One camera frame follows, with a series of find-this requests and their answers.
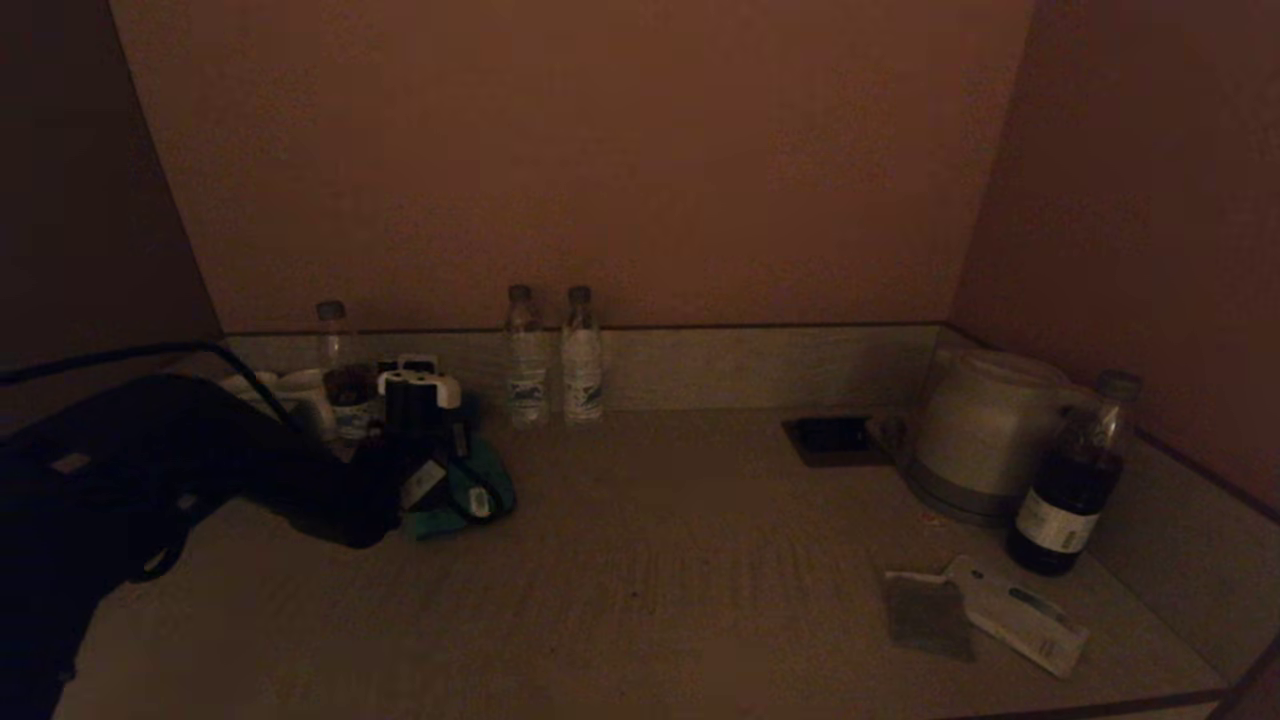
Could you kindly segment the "green fluffy cloth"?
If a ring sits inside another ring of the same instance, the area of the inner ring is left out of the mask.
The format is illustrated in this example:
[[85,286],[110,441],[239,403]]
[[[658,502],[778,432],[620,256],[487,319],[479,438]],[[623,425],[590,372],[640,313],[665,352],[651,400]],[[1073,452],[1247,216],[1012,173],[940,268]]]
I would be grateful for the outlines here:
[[401,514],[404,533],[416,541],[488,527],[509,516],[517,509],[515,483],[490,443],[474,437],[466,456],[451,457],[474,486],[470,492],[472,520],[467,527],[408,527],[406,523],[408,518]]

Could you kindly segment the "amber tea bottle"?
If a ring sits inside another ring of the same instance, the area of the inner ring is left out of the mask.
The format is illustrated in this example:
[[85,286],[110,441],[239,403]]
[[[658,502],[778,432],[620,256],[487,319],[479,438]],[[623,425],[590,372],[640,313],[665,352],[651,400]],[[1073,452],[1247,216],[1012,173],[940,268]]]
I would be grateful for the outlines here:
[[335,436],[346,445],[360,445],[369,437],[372,421],[375,360],[364,338],[352,327],[340,300],[319,302],[316,315],[323,325],[317,338],[317,359],[326,401],[334,416]]

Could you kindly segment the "clear water bottle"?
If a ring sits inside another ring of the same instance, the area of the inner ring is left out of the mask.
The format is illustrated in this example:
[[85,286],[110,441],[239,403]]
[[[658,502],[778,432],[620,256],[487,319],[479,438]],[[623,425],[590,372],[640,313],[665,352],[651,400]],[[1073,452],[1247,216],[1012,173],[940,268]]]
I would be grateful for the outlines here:
[[548,334],[529,286],[512,284],[508,300],[506,397],[509,419],[517,428],[539,427],[550,413]]
[[568,290],[570,313],[559,342],[568,424],[600,421],[604,414],[602,333],[591,300],[593,292],[585,284]]

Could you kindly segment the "white ceramic cup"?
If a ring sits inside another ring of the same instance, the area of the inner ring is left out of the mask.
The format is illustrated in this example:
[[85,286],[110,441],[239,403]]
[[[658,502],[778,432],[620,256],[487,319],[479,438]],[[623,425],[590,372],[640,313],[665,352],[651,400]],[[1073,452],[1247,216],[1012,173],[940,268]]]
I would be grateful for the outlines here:
[[280,377],[274,388],[280,401],[291,401],[291,415],[307,433],[321,442],[337,439],[337,419],[326,396],[324,370],[319,368],[293,372]]

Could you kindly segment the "white saucer dish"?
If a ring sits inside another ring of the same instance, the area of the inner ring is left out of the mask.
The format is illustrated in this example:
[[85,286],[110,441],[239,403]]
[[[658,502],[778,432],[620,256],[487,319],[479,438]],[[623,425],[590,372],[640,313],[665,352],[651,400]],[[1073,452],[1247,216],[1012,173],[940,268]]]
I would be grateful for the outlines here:
[[[256,372],[253,374],[256,382],[264,388],[274,391],[278,384],[279,375],[274,372]],[[262,395],[256,389],[252,382],[250,382],[244,375],[236,374],[228,375],[218,382],[218,384],[225,389],[228,393],[236,396],[237,398],[246,400],[251,404],[264,404]]]

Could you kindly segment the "black recessed socket panel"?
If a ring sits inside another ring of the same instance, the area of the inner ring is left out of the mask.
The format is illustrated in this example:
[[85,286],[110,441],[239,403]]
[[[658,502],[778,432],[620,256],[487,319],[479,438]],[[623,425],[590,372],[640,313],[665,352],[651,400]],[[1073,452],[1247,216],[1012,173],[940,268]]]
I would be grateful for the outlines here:
[[870,433],[872,416],[805,416],[782,423],[794,451],[806,468],[890,466],[891,456]]

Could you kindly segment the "grey kettle base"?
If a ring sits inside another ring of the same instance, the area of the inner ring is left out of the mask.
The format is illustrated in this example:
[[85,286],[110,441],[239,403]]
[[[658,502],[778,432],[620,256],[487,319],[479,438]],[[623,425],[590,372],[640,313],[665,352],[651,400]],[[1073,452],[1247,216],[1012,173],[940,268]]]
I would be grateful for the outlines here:
[[956,521],[987,528],[1006,527],[1025,497],[993,495],[957,486],[913,459],[904,471],[908,488],[929,509]]

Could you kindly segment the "grey tea bag sachet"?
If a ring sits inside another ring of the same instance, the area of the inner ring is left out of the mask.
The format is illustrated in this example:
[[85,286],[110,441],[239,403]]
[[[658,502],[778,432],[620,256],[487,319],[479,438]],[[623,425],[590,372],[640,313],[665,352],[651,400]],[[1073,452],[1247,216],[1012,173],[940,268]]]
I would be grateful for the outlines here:
[[964,594],[943,575],[887,571],[883,579],[890,641],[906,650],[973,664]]

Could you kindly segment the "white electric kettle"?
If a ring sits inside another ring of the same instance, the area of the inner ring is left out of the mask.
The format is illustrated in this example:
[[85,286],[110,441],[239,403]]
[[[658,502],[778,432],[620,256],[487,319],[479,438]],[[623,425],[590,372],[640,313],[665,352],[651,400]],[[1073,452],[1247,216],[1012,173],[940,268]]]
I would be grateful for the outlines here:
[[931,374],[904,470],[915,459],[993,495],[1027,495],[1065,411],[1094,401],[1047,363],[983,348],[940,348]]

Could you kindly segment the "white paper sachet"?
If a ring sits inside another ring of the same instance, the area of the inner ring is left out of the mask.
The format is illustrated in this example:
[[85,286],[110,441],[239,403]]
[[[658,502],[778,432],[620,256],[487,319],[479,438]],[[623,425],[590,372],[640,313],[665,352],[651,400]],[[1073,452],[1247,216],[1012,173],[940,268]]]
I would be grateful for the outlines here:
[[966,619],[1057,679],[1069,679],[1091,632],[1057,605],[960,555],[943,577],[963,594]]

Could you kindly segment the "dark cola bottle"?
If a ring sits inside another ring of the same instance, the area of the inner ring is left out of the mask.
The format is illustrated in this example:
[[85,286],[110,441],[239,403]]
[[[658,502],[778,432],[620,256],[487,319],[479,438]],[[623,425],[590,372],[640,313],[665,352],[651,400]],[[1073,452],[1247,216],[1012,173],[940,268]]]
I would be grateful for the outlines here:
[[1094,383],[1092,404],[1065,411],[1006,536],[1016,565],[1042,577],[1074,569],[1125,470],[1143,388],[1139,375],[1108,369]]

